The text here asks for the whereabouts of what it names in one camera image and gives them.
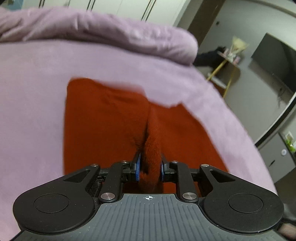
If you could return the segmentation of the red knit sweater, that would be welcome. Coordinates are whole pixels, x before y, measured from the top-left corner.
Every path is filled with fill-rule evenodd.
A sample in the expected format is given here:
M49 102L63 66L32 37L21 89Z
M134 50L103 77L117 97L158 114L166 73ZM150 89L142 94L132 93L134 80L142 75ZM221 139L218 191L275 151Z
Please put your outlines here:
M64 171L91 164L102 168L142 154L139 181L128 192L173 193L161 183L162 158L190 168L226 166L203 126L182 104L166 108L141 93L73 79L67 86L64 122Z

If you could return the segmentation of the black clothing pile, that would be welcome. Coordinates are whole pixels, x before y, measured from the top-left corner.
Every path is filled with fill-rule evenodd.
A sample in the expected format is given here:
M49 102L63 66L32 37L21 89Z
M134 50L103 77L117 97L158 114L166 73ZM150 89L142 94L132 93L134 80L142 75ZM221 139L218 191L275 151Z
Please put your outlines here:
M217 47L213 51L209 51L202 54L197 54L193 65L194 66L202 66L202 67L211 67L216 69L224 60L218 53L223 53L226 50L226 47Z

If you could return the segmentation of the yellow legged side table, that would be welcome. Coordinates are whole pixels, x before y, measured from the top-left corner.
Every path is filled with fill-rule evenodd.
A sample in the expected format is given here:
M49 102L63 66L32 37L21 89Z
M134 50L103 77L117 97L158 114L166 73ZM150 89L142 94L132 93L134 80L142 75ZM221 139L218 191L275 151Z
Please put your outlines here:
M226 97L228 90L233 82L236 72L240 71L238 66L241 57L232 53L218 51L217 54L222 58L222 62L207 74L210 81L223 98Z

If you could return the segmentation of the purple bed sheet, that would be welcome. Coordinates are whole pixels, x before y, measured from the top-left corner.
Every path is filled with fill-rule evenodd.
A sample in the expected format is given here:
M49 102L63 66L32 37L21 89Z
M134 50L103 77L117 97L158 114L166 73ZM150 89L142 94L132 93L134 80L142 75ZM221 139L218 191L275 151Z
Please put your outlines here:
M66 88L74 77L136 85L150 101L182 103L206 129L231 174L275 191L253 140L193 66L114 46L66 40L1 44L1 240L19 232L23 192L63 174Z

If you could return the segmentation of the wrapped flower bouquet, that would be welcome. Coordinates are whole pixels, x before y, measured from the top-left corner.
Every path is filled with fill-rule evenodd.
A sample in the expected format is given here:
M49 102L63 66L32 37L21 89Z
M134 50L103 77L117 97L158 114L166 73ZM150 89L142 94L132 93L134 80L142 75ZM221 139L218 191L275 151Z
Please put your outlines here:
M242 39L233 36L232 38L232 45L230 47L230 50L227 54L228 59L231 62L234 62L235 58L240 55L247 47L249 46L248 43L243 41Z

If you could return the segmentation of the white wardrobe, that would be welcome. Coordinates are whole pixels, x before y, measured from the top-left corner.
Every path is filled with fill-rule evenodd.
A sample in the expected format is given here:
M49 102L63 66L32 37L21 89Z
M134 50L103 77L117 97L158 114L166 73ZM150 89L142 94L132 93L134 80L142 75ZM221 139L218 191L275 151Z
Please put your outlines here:
M176 26L188 4L186 0L44 0L23 1L22 8L63 6Z

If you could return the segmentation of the dark wooden door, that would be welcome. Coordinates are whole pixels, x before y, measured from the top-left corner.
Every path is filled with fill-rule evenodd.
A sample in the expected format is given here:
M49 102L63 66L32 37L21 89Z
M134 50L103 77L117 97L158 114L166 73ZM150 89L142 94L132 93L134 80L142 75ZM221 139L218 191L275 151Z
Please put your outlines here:
M201 46L224 3L225 0L202 1L188 28L188 31L196 38L199 46Z

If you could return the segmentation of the purple rumpled duvet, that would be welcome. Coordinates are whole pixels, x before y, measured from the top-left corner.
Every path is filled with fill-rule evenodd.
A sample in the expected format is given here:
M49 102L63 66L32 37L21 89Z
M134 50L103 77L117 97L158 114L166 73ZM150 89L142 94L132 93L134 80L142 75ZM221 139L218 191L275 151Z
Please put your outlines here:
M107 44L183 65L194 62L198 42L188 31L111 14L65 7L1 8L1 42L68 39Z

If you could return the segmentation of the black wall television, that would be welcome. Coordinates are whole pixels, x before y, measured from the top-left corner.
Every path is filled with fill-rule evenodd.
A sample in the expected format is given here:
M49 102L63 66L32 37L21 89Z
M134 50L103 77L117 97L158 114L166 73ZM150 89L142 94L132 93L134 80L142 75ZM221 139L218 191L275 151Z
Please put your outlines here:
M295 49L266 33L251 57L289 91L295 92Z

